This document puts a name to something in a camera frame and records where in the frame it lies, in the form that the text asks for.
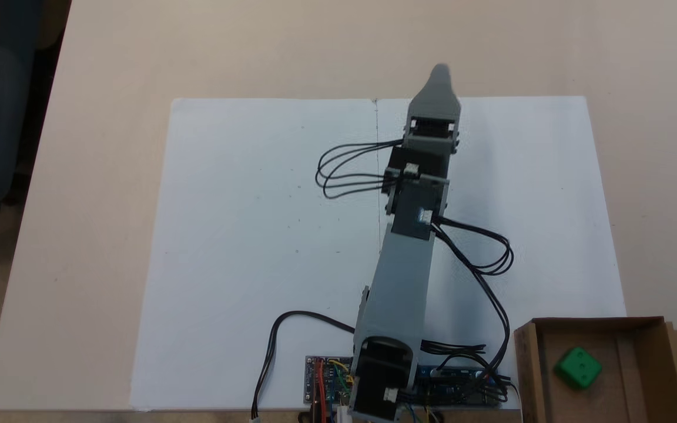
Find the table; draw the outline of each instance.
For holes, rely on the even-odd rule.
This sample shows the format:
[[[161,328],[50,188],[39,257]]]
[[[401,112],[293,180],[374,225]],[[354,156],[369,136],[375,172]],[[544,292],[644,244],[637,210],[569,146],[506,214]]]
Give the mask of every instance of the table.
[[[677,2],[75,0],[0,323],[0,409],[129,409],[178,97],[584,95],[629,315],[677,326]]]

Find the yellow wire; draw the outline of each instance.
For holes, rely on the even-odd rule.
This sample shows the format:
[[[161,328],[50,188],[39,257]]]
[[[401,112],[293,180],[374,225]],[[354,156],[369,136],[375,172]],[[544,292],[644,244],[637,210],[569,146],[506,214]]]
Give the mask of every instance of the yellow wire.
[[[341,367],[346,371],[346,380],[349,381],[352,385],[354,385],[354,378],[351,377],[351,372],[349,370],[349,367],[346,367],[346,364],[341,363],[341,361],[336,361],[336,360],[328,360],[330,364],[335,364],[336,366]]]

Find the connector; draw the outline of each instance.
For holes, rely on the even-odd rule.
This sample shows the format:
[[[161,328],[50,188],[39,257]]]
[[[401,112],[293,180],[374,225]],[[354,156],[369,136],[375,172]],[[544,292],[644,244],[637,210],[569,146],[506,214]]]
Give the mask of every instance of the connector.
[[[396,402],[396,396],[398,395],[398,388],[386,388],[383,393],[383,401]]]

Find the robotic arm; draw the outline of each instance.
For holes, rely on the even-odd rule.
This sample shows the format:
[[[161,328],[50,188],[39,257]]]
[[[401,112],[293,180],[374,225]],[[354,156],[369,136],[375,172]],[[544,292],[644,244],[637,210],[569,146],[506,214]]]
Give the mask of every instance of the robotic arm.
[[[400,418],[396,396],[410,389],[419,362],[435,236],[448,193],[448,161],[459,144],[461,104],[447,65],[438,64],[411,100],[401,145],[385,176],[386,228],[371,289],[365,288],[354,332],[350,413],[376,423]]]

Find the red wire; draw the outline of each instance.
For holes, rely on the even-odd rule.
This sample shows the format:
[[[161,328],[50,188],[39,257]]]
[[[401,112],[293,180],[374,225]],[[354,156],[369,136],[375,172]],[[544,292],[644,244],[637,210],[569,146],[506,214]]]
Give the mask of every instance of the red wire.
[[[320,369],[317,370],[317,385],[320,388],[320,414],[323,416],[323,419],[320,423],[325,423],[326,421],[326,384],[323,382],[323,360],[318,361],[320,363]]]

